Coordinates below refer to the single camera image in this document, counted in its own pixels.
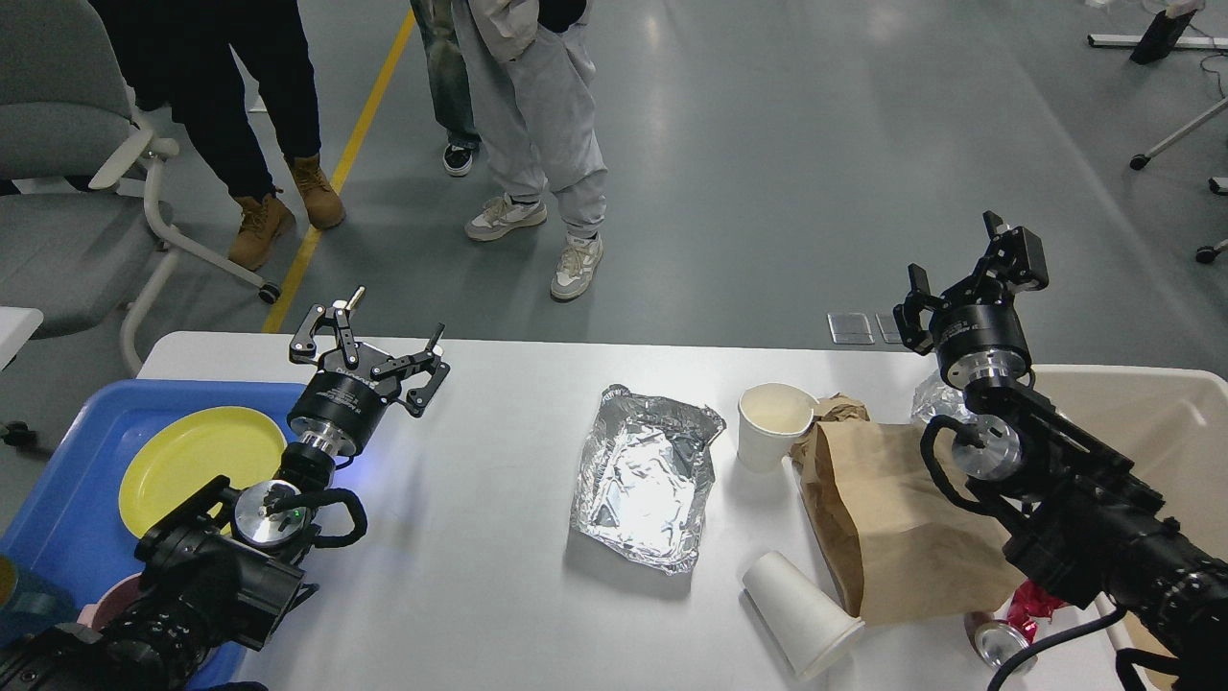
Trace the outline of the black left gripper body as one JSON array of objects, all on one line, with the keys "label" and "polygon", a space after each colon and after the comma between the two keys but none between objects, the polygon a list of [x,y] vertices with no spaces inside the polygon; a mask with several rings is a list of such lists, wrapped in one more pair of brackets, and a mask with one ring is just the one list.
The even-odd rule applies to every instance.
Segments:
[{"label": "black left gripper body", "polygon": [[317,369],[289,412],[289,427],[300,437],[309,432],[330,436],[334,457],[356,457],[363,454],[394,399],[394,380]]}]

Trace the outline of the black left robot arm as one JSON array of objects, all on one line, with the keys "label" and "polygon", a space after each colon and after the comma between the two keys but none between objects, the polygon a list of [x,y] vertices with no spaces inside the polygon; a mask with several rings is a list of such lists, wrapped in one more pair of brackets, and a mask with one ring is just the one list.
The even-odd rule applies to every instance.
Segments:
[{"label": "black left robot arm", "polygon": [[167,512],[135,547],[134,601],[99,630],[58,623],[5,647],[5,690],[181,690],[220,646],[260,649],[319,590],[305,582],[305,557],[368,529],[357,495],[334,486],[336,469],[363,454],[391,404],[421,417],[449,372],[443,326],[405,357],[356,340],[362,297],[316,303],[293,334],[289,358],[313,376],[271,477],[233,488],[219,475]]}]

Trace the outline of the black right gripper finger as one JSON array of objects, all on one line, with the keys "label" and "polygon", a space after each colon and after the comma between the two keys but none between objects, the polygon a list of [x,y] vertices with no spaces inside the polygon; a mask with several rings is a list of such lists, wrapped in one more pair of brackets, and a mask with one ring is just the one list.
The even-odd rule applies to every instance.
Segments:
[{"label": "black right gripper finger", "polygon": [[1041,292],[1050,285],[1047,257],[1039,237],[1000,214],[985,211],[989,245],[969,276],[964,296],[974,303],[1009,306],[1020,292]]},{"label": "black right gripper finger", "polygon": [[893,319],[899,336],[903,338],[904,347],[925,357],[933,351],[935,340],[933,333],[922,323],[922,314],[923,312],[933,312],[935,315],[943,314],[946,298],[942,295],[931,293],[927,272],[920,264],[909,264],[907,276],[907,295],[903,302],[893,307]]}]

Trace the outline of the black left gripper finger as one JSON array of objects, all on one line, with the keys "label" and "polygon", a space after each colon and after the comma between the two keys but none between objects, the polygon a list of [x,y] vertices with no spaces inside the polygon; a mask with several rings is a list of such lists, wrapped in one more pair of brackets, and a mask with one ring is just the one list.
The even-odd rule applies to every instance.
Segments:
[{"label": "black left gripper finger", "polygon": [[[406,355],[406,357],[386,358],[386,362],[377,363],[368,371],[372,380],[371,388],[378,393],[382,404],[399,404],[413,419],[424,416],[426,407],[433,401],[435,394],[449,373],[449,366],[445,362],[441,351],[436,349],[445,329],[446,324],[440,322],[433,338],[430,338],[425,349],[418,353]],[[403,382],[413,379],[420,373],[429,373],[425,384],[404,393],[402,390]]]},{"label": "black left gripper finger", "polygon": [[[363,379],[360,365],[360,342],[354,336],[350,318],[363,299],[366,288],[359,285],[349,298],[335,299],[330,306],[316,303],[305,315],[289,345],[289,360],[293,365],[312,366],[318,372],[345,373]],[[321,353],[317,338],[330,333],[335,349]]]}]

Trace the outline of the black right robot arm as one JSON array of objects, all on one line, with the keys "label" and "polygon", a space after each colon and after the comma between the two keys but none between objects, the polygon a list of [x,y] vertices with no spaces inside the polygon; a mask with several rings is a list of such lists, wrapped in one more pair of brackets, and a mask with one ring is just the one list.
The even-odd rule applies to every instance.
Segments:
[{"label": "black right robot arm", "polygon": [[1140,668],[1174,677],[1176,690],[1226,687],[1227,572],[1223,560],[1184,538],[1164,498],[1131,473],[1132,461],[1059,412],[1032,388],[1032,357],[1016,295],[1047,288],[1041,241],[986,211],[989,245],[974,270],[935,295],[909,266],[907,296],[893,315],[903,345],[935,353],[939,379],[963,394],[973,419],[937,415],[920,441],[935,486],[953,506],[1000,520],[1005,558],[1074,608],[1106,594],[1109,615],[1011,655],[990,681],[1040,652],[1140,619],[1167,655],[1117,650],[1122,689]]}]

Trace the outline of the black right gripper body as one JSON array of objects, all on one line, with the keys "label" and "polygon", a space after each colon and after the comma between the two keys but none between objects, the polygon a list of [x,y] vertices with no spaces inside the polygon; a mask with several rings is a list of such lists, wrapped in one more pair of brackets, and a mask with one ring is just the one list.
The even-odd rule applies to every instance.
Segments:
[{"label": "black right gripper body", "polygon": [[963,390],[982,377],[1018,380],[1032,372],[1016,306],[1009,301],[959,303],[946,301],[930,323],[939,379]]}]

